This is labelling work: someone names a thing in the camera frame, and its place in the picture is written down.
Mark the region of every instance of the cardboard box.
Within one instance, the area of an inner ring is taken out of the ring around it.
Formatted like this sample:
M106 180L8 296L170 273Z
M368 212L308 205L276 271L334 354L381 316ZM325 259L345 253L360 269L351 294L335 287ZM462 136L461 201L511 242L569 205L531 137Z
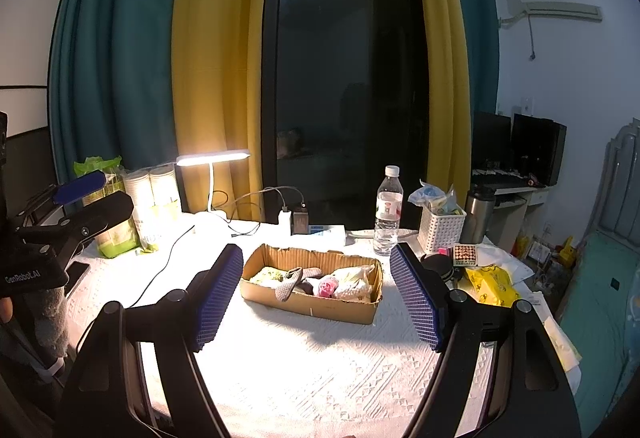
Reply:
M338 268L372 264L369 283L373 286L371 303L327 299L293 292L284 302L276 299L275 290L249 282L265 266L287 272L298 266L318 267L325 274ZM322 319L356 324L371 324L382 300L382 265L377 259L345 256L341 252L315 252L302 248L273 248L261 245L247 260L240 280L240 293L247 301L254 301L288 312L311 315Z

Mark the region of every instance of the woven plastic basket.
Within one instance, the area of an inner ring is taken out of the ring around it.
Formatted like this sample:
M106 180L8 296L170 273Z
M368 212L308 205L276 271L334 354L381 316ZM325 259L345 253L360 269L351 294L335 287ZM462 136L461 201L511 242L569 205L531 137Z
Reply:
M422 208L418 243L425 252L437 252L439 248L453 246L460 240L466 212L438 216L429 209Z

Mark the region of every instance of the curtain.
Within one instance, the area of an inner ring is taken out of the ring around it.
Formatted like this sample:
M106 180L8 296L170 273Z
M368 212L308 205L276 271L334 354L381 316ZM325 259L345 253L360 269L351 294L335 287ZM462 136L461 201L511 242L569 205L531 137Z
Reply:
M233 201L261 189L260 60L264 0L175 0L172 34L175 130L180 154L248 148L246 160L214 167ZM192 212L207 206L207 166L183 169ZM213 203L224 200L215 194ZM241 217L259 219L256 206Z
M495 0L460 0L465 22L471 115L495 113L500 45Z
M49 67L59 182L87 156L130 169L177 155L171 93L174 0L61 0Z
M471 178L471 121L465 28L460 0L422 0L429 63L427 180L459 201Z

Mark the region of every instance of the yellow snack bag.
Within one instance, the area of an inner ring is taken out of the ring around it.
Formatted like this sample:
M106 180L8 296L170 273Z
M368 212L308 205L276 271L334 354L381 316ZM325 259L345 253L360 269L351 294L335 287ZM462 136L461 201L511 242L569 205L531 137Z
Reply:
M465 272L478 294L478 302L511 308L520 299L511 286L509 274L499 266L492 264L482 268L465 268Z

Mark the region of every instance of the bottle label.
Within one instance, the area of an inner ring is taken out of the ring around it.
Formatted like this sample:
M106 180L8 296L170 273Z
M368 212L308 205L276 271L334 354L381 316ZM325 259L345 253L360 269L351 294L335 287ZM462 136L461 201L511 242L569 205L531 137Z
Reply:
M399 222L402 213L402 195L400 193L382 192L376 202L376 217L388 222Z

